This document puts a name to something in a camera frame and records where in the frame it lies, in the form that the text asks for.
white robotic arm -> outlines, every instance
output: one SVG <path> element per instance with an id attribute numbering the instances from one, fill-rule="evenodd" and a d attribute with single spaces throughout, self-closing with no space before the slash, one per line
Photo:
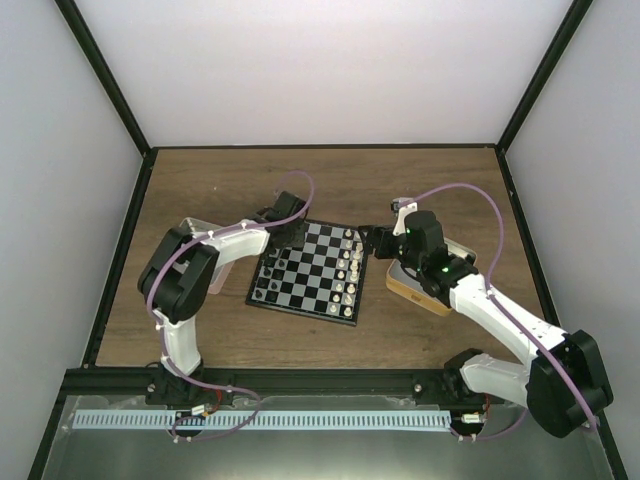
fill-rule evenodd
<path id="1" fill-rule="evenodd" d="M 567 332 L 529 313 L 492 287 L 494 296 L 547 350 L 564 342 Z M 521 364 L 496 360 L 486 353 L 477 355 L 460 368 L 462 378 L 474 392 L 488 393 L 527 406 L 526 386 L 531 362 L 538 358 L 538 349 L 489 300 L 484 276 L 467 275 L 449 293 L 451 308 L 469 317 L 505 345 Z"/>
<path id="2" fill-rule="evenodd" d="M 245 219 L 241 223 L 248 226 L 255 225 L 256 222 Z M 208 231 L 220 228 L 216 225 L 210 225 L 210 227 L 211 229 Z M 191 236 L 198 238 L 206 234 L 207 231 L 194 231 Z M 203 240 L 201 243 L 213 247 L 219 253 L 208 288 L 208 293 L 215 295 L 220 292 L 236 260 L 260 255 L 264 252 L 269 243 L 269 232 L 264 228 L 241 229 Z M 180 273 L 186 269 L 185 265 L 180 264 L 174 265 L 173 268 Z M 202 361 L 196 342 L 196 316 L 193 315 L 186 320 L 172 323 L 169 317 L 162 313 L 161 308 L 154 309 L 154 313 L 163 320 L 163 334 L 168 357 L 172 359 L 180 371 L 190 375 Z M 167 370 L 175 374 L 166 357 L 163 356 L 161 362 Z"/>
<path id="3" fill-rule="evenodd" d="M 273 207 L 224 231 L 217 225 L 186 219 L 180 227 L 167 232 L 138 281 L 138 290 L 145 300 L 153 295 L 153 314 L 161 320 L 156 328 L 162 331 L 165 346 L 161 362 L 167 370 L 179 376 L 171 366 L 173 362 L 181 373 L 191 375 L 201 365 L 196 342 L 196 312 L 208 293 L 220 292 L 236 260 L 260 255 L 269 245 L 274 248 L 302 246 L 304 218 L 288 219 L 301 214 L 304 205 L 295 195 L 282 192 Z M 201 240 L 178 254 L 183 246 L 197 239 Z M 178 259 L 168 265 L 176 255 Z M 166 273 L 152 294 L 153 285 L 163 270 Z"/>
<path id="4" fill-rule="evenodd" d="M 412 280 L 434 302 L 478 323 L 520 361 L 496 360 L 473 349 L 462 352 L 445 364 L 445 369 L 455 371 L 457 379 L 449 384 L 456 390 L 456 396 L 488 393 L 527 407 L 545 430 L 558 437 L 582 424 L 585 414 L 576 397 L 558 370 L 523 333 L 525 330 L 568 374 L 592 412 L 598 413 L 609 405 L 613 394 L 593 338 L 582 331 L 569 335 L 537 318 L 493 286 L 487 292 L 485 278 L 478 270 L 466 257 L 448 248 L 433 212 L 418 211 L 416 203 L 407 203 L 408 200 L 400 198 L 392 202 L 397 216 L 394 226 L 361 227 L 367 251 L 379 259 L 396 259 L 404 271 L 415 272 Z M 522 330 L 496 303 L 516 319 Z"/>

black bracket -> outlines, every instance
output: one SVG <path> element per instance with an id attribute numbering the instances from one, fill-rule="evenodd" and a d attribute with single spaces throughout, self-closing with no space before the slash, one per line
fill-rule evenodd
<path id="1" fill-rule="evenodd" d="M 560 361 L 594 414 L 613 402 L 613 392 L 596 341 L 582 330 L 567 335 L 550 350 Z M 586 421 L 558 372 L 546 357 L 531 362 L 527 405 L 535 420 L 551 435 L 563 438 Z"/>
<path id="2" fill-rule="evenodd" d="M 162 267 L 192 239 L 187 227 L 174 227 L 166 233 L 138 280 L 138 291 L 145 301 Z M 185 252 L 176 262 L 182 267 L 182 273 L 175 268 L 169 269 L 156 291 L 154 308 L 160 307 L 173 324 L 193 317 L 207 297 L 219 256 L 218 250 L 203 243 Z"/>

black frame edge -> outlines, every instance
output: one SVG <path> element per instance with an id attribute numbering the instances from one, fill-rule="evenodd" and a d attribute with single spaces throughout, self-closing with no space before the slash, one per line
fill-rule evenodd
<path id="1" fill-rule="evenodd" d="M 558 61 L 571 42 L 574 33 L 582 22 L 593 0 L 574 0 L 551 40 L 536 72 L 533 74 L 524 95 L 520 99 L 504 133 L 498 141 L 498 149 L 507 151 L 524 124 L 547 80 L 551 77 Z"/>
<path id="2" fill-rule="evenodd" d="M 533 277 L 533 283 L 535 284 L 536 292 L 538 293 L 542 313 L 547 322 L 560 326 L 558 314 L 553 304 L 553 299 L 551 298 L 551 292 L 544 277 L 544 272 L 542 271 L 542 265 L 540 264 L 540 259 L 538 258 L 533 238 L 531 237 L 531 231 L 529 230 L 524 211 L 522 210 L 522 204 L 520 203 L 518 192 L 516 191 L 515 184 L 513 183 L 513 178 L 511 177 L 511 172 L 509 170 L 504 150 L 499 150 L 496 147 L 496 157 L 498 158 L 500 173 L 502 173 L 502 178 L 504 180 L 505 187 L 507 188 L 507 194 L 509 195 L 513 215 L 516 219 L 520 239 L 522 240 L 527 262 L 529 263 L 529 269 L 531 270 L 531 275 Z M 620 457 L 620 452 L 618 451 L 615 439 L 613 438 L 613 433 L 609 427 L 609 422 L 607 421 L 604 413 L 601 413 L 599 418 L 600 440 L 605 454 L 607 455 L 607 460 L 609 461 L 613 477 L 616 480 L 626 480 L 628 479 L 628 476 L 624 468 L 624 464 L 622 463 L 622 457 Z"/>
<path id="3" fill-rule="evenodd" d="M 49 452 L 51 451 L 53 440 L 56 436 L 56 433 L 58 432 L 58 424 L 60 423 L 60 417 L 62 416 L 65 399 L 66 395 L 59 395 L 58 399 L 53 405 L 53 410 L 51 410 L 51 415 L 49 416 L 47 427 L 42 434 L 42 440 L 40 440 L 40 445 L 38 446 L 36 456 L 34 457 L 33 463 L 31 464 L 31 470 L 29 471 L 29 476 L 27 477 L 29 480 L 40 480 L 42 478 L 42 475 L 44 474 L 44 469 L 46 468 L 47 461 L 49 460 Z"/>
<path id="4" fill-rule="evenodd" d="M 286 145 L 167 145 L 160 150 L 332 150 L 332 149 L 377 149 L 377 148 L 495 148 L 495 143 L 326 143 Z"/>
<path id="5" fill-rule="evenodd" d="M 142 160 L 140 166 L 140 172 L 136 180 L 129 208 L 124 217 L 124 223 L 118 243 L 116 244 L 116 250 L 113 255 L 111 266 L 109 267 L 109 273 L 107 275 L 107 281 L 102 291 L 102 297 L 100 298 L 100 304 L 98 305 L 98 311 L 96 313 L 93 327 L 91 328 L 91 334 L 89 335 L 89 341 L 87 342 L 87 348 L 82 358 L 83 365 L 95 365 L 98 353 L 100 351 L 100 344 L 104 337 L 104 332 L 111 315 L 111 307 L 118 290 L 118 284 L 120 283 L 120 277 L 122 276 L 122 269 L 129 253 L 129 247 L 131 240 L 133 239 L 133 233 L 135 231 L 140 211 L 142 210 L 142 204 L 144 202 L 144 196 L 149 186 L 149 180 L 151 179 L 151 173 L 153 171 L 153 165 L 155 164 L 158 156 L 158 149 L 151 149 L 150 153 Z"/>
<path id="6" fill-rule="evenodd" d="M 531 237 L 531 231 L 527 224 L 520 198 L 516 192 L 516 186 L 513 183 L 509 165 L 507 163 L 507 157 L 503 150 L 496 148 L 496 157 L 498 159 L 498 167 L 500 167 L 500 173 L 504 180 L 504 185 L 507 189 L 507 195 L 509 195 L 509 201 L 511 202 L 511 208 L 513 209 L 513 216 L 516 219 L 516 225 L 518 226 L 518 232 L 520 233 L 520 239 L 522 240 L 522 246 L 524 247 L 524 253 L 529 263 L 529 270 L 531 270 L 531 276 L 533 277 L 533 283 L 536 287 L 538 294 L 538 300 L 542 307 L 542 314 L 544 319 L 552 325 L 560 326 L 558 320 L 558 314 L 553 300 L 551 299 L 551 291 L 549 285 L 544 278 L 544 272 L 542 271 L 542 265 L 536 252 L 536 248 L 533 244 L 533 238 Z"/>
<path id="7" fill-rule="evenodd" d="M 98 44 L 94 40 L 93 35 L 91 35 L 89 27 L 84 21 L 76 2 L 74 0 L 55 1 L 62 16 L 73 32 L 78 45 L 82 48 L 98 80 L 100 80 L 102 87 L 105 92 L 107 92 L 111 103 L 113 103 L 114 108 L 118 112 L 122 123 L 129 132 L 129 135 L 131 135 L 131 139 L 136 144 L 140 154 L 147 155 L 151 150 L 149 142 L 147 142 L 140 125 L 138 125 L 137 120 L 133 116 L 133 112 L 131 108 L 129 108 L 129 104 L 124 98 L 115 77 L 111 73 L 109 65 L 107 65 L 106 60 L 102 56 Z"/>
<path id="8" fill-rule="evenodd" d="M 602 442 L 604 453 L 607 455 L 613 478 L 615 480 L 628 480 L 629 475 L 624 468 L 624 463 L 622 463 L 622 457 L 613 438 L 611 427 L 609 427 L 609 421 L 604 413 L 598 415 L 598 419 L 600 420 L 600 428 L 598 429 L 600 441 Z"/>

chessboard square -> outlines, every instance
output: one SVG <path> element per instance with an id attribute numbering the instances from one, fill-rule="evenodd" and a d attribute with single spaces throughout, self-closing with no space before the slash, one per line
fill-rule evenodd
<path id="1" fill-rule="evenodd" d="M 351 315 L 347 315 L 346 313 L 344 313 L 347 308 L 351 309 Z M 353 305 L 341 305 L 340 306 L 340 316 L 341 317 L 345 317 L 345 318 L 350 320 L 353 317 Z"/>
<path id="2" fill-rule="evenodd" d="M 301 257 L 302 252 L 300 250 L 289 250 L 289 261 L 299 262 Z"/>
<path id="3" fill-rule="evenodd" d="M 302 306 L 303 301 L 304 301 L 303 297 L 297 297 L 295 295 L 291 295 L 291 298 L 289 299 L 289 306 L 300 308 Z"/>
<path id="4" fill-rule="evenodd" d="M 304 296 L 304 291 L 307 289 L 306 285 L 294 285 L 293 290 L 291 291 L 292 295 L 297 295 L 299 297 Z"/>
<path id="5" fill-rule="evenodd" d="M 320 238 L 320 236 L 317 233 L 307 232 L 307 236 L 304 241 L 306 243 L 318 243 L 318 238 Z"/>
<path id="6" fill-rule="evenodd" d="M 340 255 L 340 249 L 337 247 L 328 247 L 327 248 L 327 257 L 338 258 Z"/>
<path id="7" fill-rule="evenodd" d="M 316 277 L 322 276 L 322 266 L 321 265 L 311 265 L 309 269 L 309 274 L 314 275 Z"/>
<path id="8" fill-rule="evenodd" d="M 296 275 L 296 283 L 300 285 L 306 285 L 308 280 L 309 280 L 309 275 L 307 274 L 299 273 Z"/>
<path id="9" fill-rule="evenodd" d="M 296 283 L 297 276 L 297 272 L 284 272 L 284 277 L 282 277 L 282 280 L 289 283 Z"/>
<path id="10" fill-rule="evenodd" d="M 315 234 L 320 233 L 320 225 L 317 223 L 309 222 L 307 227 L 307 234 L 309 233 L 315 233 Z"/>
<path id="11" fill-rule="evenodd" d="M 318 290 L 318 295 L 316 295 L 316 298 L 318 300 L 324 300 L 328 302 L 331 298 L 331 290 L 321 288 L 320 290 Z"/>
<path id="12" fill-rule="evenodd" d="M 315 306 L 316 306 L 316 299 L 315 298 L 306 298 L 305 297 L 302 300 L 302 308 L 304 310 L 313 311 Z"/>
<path id="13" fill-rule="evenodd" d="M 336 274 L 336 269 L 331 267 L 322 267 L 322 276 L 324 278 L 333 278 Z"/>
<path id="14" fill-rule="evenodd" d="M 291 292 L 293 292 L 293 283 L 289 283 L 289 282 L 280 283 L 280 293 L 291 293 Z"/>
<path id="15" fill-rule="evenodd" d="M 311 287 L 307 285 L 307 288 L 304 290 L 304 296 L 310 298 L 316 298 L 318 295 L 318 289 L 316 287 Z"/>
<path id="16" fill-rule="evenodd" d="M 313 311 L 318 313 L 326 313 L 329 308 L 329 302 L 325 300 L 316 300 L 316 304 L 313 306 Z"/>
<path id="17" fill-rule="evenodd" d="M 286 267 L 287 272 L 297 272 L 299 266 L 300 266 L 300 262 L 294 262 L 292 260 L 289 260 Z"/>
<path id="18" fill-rule="evenodd" d="M 333 279 L 331 278 L 320 279 L 320 288 L 323 288 L 325 290 L 331 290 L 332 286 L 333 286 Z"/>
<path id="19" fill-rule="evenodd" d="M 254 300 L 259 300 L 259 301 L 264 301 L 264 296 L 265 296 L 265 291 L 264 290 L 259 290 L 259 289 L 255 289 L 253 291 L 253 295 L 251 296 L 251 298 L 253 298 Z"/>
<path id="20" fill-rule="evenodd" d="M 329 247 L 325 245 L 316 245 L 316 255 L 326 255 Z"/>
<path id="21" fill-rule="evenodd" d="M 311 275 L 311 276 L 309 277 L 309 281 L 307 282 L 307 286 L 309 286 L 309 287 L 316 287 L 316 288 L 317 288 L 317 287 L 319 287 L 319 286 L 320 286 L 320 280 L 321 280 L 321 279 L 320 279 L 320 276 L 317 276 L 317 277 L 316 277 L 316 276 L 314 276 L 314 275 Z"/>
<path id="22" fill-rule="evenodd" d="M 288 293 L 280 292 L 278 293 L 278 304 L 279 305 L 289 305 L 289 299 L 291 295 Z"/>

metal floor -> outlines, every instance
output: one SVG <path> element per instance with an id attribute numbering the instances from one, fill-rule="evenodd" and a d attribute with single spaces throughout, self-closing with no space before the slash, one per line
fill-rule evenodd
<path id="1" fill-rule="evenodd" d="M 352 398 L 317 400 L 317 410 L 380 408 Z M 246 431 L 221 440 L 174 444 L 158 430 L 74 430 L 71 399 L 47 464 L 45 479 L 562 479 L 612 478 L 598 438 L 574 432 L 559 440 L 529 417 L 513 434 L 459 444 L 448 433 L 402 431 Z M 283 399 L 269 410 L 308 409 L 310 400 Z M 105 408 L 144 408 L 131 399 Z M 517 416 L 494 406 L 487 430 Z"/>

